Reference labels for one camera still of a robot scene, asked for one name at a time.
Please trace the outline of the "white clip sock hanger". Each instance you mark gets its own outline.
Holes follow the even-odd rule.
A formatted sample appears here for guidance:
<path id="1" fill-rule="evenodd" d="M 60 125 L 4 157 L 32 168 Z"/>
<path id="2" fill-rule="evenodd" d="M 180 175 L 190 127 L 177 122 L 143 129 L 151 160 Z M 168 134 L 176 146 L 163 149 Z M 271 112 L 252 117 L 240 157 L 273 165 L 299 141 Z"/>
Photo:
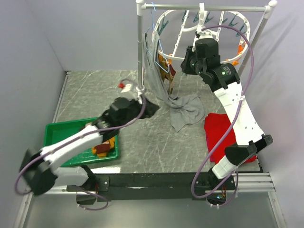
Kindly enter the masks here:
<path id="1" fill-rule="evenodd" d="M 189 16 L 189 10 L 185 10 L 184 14 L 183 14 L 183 19 L 181 20 L 182 24 L 181 24 L 181 29 L 180 32 L 178 34 L 178 38 L 177 41 L 175 43 L 174 46 L 174 50 L 173 53 L 171 54 L 165 54 L 164 52 L 162 52 L 160 49 L 158 51 L 158 54 L 163 54 L 164 57 L 171 59 L 171 60 L 177 60 L 177 61 L 183 61 L 184 58 L 183 57 L 177 57 L 175 56 L 175 53 L 179 47 L 179 43 L 180 43 L 180 39 L 182 34 L 187 33 L 187 32 L 196 32 L 196 31 L 204 31 L 207 30 L 205 24 L 208 23 L 210 20 L 212 20 L 212 18 L 209 18 L 209 14 L 210 12 L 205 10 L 205 5 L 204 3 L 199 4 L 199 10 L 194 18 L 194 23 L 196 23 L 197 25 L 191 27 L 191 28 L 186 28 L 185 24 L 186 21 L 188 19 Z M 226 18 L 224 18 L 226 13 L 230 13 L 233 15 L 233 18 L 239 18 L 240 20 L 243 21 L 242 27 L 238 30 L 236 36 L 240 37 L 239 40 L 239 44 L 238 44 L 238 51 L 237 51 L 237 55 L 231 59 L 226 59 L 225 61 L 222 61 L 222 63 L 231 63 L 232 65 L 236 66 L 239 64 L 240 59 L 242 58 L 242 56 L 244 55 L 245 51 L 248 49 L 248 44 L 246 43 L 246 39 L 249 40 L 250 38 L 250 32 L 251 32 L 251 26 L 249 21 L 247 20 L 247 18 L 241 14 L 238 11 L 221 11 L 221 15 L 219 18 L 219 23 L 218 25 L 224 25 L 224 23 L 227 21 Z M 216 31 L 212 31 L 212 35 L 213 35 L 213 39 L 216 41 L 219 41 L 219 36 L 220 36 L 220 32 L 221 32 L 221 28 L 217 27 Z"/>

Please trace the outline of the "mustard yellow sock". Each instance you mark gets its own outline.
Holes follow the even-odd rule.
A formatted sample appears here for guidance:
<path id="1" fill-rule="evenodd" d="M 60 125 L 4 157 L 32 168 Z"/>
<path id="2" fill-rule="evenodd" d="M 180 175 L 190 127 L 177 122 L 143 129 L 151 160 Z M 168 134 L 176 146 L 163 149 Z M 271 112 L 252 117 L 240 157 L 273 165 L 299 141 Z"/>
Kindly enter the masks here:
<path id="1" fill-rule="evenodd" d="M 111 139 L 105 141 L 105 142 L 102 143 L 102 144 L 110 144 L 111 149 L 113 149 L 113 148 L 115 147 L 115 138 L 112 137 Z"/>
<path id="2" fill-rule="evenodd" d="M 103 159 L 103 158 L 111 157 L 112 153 L 111 152 L 103 152 L 103 153 L 98 153 L 96 155 L 99 159 Z"/>

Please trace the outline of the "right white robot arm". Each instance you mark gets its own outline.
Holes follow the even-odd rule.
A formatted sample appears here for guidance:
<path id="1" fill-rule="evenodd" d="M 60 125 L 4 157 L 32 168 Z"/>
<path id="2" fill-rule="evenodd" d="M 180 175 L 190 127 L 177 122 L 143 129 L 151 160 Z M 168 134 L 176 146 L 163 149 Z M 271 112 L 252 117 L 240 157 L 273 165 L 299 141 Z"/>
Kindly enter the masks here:
<path id="1" fill-rule="evenodd" d="M 221 102 L 233 125 L 236 143 L 225 148 L 225 155 L 210 170 L 209 186 L 215 190 L 225 184 L 225 177 L 273 143 L 257 124 L 243 94 L 242 84 L 231 63 L 220 62 L 219 44 L 212 38 L 201 38 L 186 49 L 182 72 L 199 75 Z"/>

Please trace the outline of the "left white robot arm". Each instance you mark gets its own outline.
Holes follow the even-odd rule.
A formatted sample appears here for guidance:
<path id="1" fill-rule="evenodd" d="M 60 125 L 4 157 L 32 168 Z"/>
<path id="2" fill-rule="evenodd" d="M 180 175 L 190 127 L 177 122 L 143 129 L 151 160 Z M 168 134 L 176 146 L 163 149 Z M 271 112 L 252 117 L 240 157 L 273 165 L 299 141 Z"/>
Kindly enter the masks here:
<path id="1" fill-rule="evenodd" d="M 119 97 L 78 133 L 39 151 L 27 149 L 18 177 L 25 180 L 30 192 L 35 196 L 60 185 L 72 185 L 85 191 L 94 190 L 97 180 L 86 165 L 64 168 L 62 164 L 115 137 L 121 128 L 133 124 L 136 120 L 154 116 L 160 107 L 144 95 L 140 98 L 141 101 Z"/>

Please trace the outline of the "grey tank top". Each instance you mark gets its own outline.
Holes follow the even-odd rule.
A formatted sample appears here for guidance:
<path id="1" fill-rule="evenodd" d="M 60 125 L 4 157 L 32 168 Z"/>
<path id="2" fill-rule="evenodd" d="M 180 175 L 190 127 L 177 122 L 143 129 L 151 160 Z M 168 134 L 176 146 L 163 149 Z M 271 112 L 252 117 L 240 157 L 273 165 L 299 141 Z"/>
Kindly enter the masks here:
<path id="1" fill-rule="evenodd" d="M 165 83 L 161 79 L 159 66 L 155 63 L 159 35 L 156 34 L 154 40 L 150 42 L 146 34 L 142 38 L 145 77 L 152 92 L 170 108 L 171 126 L 178 132 L 187 124 L 196 124 L 205 115 L 205 109 L 199 96 L 192 94 L 174 97 L 168 93 Z"/>

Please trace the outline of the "red folded cloth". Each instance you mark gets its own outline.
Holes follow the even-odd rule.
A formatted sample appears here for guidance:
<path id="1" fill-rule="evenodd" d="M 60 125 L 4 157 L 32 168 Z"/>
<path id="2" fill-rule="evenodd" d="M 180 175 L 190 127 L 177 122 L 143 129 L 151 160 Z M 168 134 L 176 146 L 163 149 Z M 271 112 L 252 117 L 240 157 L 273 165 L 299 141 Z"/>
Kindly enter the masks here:
<path id="1" fill-rule="evenodd" d="M 229 126 L 230 120 L 226 114 L 210 113 L 207 115 L 204 122 L 204 130 L 206 133 L 206 142 L 209 153 L 224 135 Z M 225 148 L 235 143 L 235 133 L 234 130 L 231 130 L 227 137 L 211 155 L 210 161 L 214 162 L 215 164 L 219 163 L 219 161 L 225 155 Z"/>

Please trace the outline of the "white clothes rack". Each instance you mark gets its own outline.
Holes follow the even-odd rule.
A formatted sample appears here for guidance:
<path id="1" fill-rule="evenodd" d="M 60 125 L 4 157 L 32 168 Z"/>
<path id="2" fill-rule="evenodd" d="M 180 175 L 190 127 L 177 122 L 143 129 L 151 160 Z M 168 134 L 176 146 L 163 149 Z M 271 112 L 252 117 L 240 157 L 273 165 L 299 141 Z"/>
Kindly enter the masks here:
<path id="1" fill-rule="evenodd" d="M 276 0 L 271 0 L 269 3 L 264 7 L 256 7 L 256 6 L 211 6 L 205 5 L 205 10 L 211 11 L 238 11 L 242 12 L 263 12 L 263 16 L 257 27 L 253 39 L 248 44 L 248 49 L 245 51 L 244 59 L 240 67 L 240 71 L 242 72 L 249 60 L 249 54 L 246 54 L 250 48 L 254 48 L 256 45 L 266 23 L 268 22 L 269 18 L 271 17 L 275 7 L 277 6 Z M 154 29 L 155 31 L 152 33 L 153 35 L 157 32 L 161 34 L 165 25 L 162 23 L 163 19 L 170 13 L 177 11 L 177 10 L 189 10 L 189 16 L 186 21 L 185 27 L 191 28 L 195 25 L 194 18 L 199 10 L 199 5 L 185 5 L 185 4 L 155 4 L 156 10 L 165 10 L 163 14 L 158 18 Z M 137 13 L 137 25 L 138 25 L 138 82 L 139 82 L 139 91 L 142 92 L 144 90 L 144 71 L 143 71 L 143 12 L 145 10 L 152 10 L 152 4 L 147 4 L 143 0 L 136 1 L 136 13 Z"/>

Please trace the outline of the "black base beam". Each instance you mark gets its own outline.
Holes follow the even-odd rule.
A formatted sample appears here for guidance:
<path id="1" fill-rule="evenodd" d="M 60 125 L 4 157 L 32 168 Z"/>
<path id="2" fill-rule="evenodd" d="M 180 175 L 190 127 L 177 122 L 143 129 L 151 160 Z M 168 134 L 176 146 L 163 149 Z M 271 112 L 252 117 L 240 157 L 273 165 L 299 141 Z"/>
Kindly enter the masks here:
<path id="1" fill-rule="evenodd" d="M 97 193 L 108 201 L 112 200 L 160 200 L 195 199 L 191 194 L 191 183 L 195 172 L 175 173 L 116 173 L 96 174 L 96 182 L 87 191 Z M 211 191 L 220 181 L 201 172 L 195 183 L 195 193 L 203 195 Z M 230 176 L 217 190 L 234 190 L 235 181 Z M 77 187 L 68 185 L 67 192 L 76 192 L 76 202 L 93 205 L 101 202 L 96 196 L 79 192 Z"/>

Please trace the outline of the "green plastic tray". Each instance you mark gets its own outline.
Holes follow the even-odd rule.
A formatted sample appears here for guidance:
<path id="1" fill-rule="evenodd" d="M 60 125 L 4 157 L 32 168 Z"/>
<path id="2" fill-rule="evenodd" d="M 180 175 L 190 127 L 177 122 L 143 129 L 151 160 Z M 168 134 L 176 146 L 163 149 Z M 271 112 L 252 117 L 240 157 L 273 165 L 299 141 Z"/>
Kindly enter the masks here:
<path id="1" fill-rule="evenodd" d="M 86 118 L 65 122 L 50 123 L 46 125 L 44 146 L 49 146 L 62 141 L 76 133 L 78 133 L 82 127 L 87 123 L 92 122 L 95 118 Z M 80 165 L 89 165 L 100 162 L 108 162 L 116 160 L 119 157 L 119 139 L 118 135 L 114 138 L 114 146 L 110 149 L 107 156 L 101 158 L 93 154 L 92 149 L 88 148 L 82 153 L 74 156 L 70 160 L 63 163 L 62 167 L 75 167 Z"/>

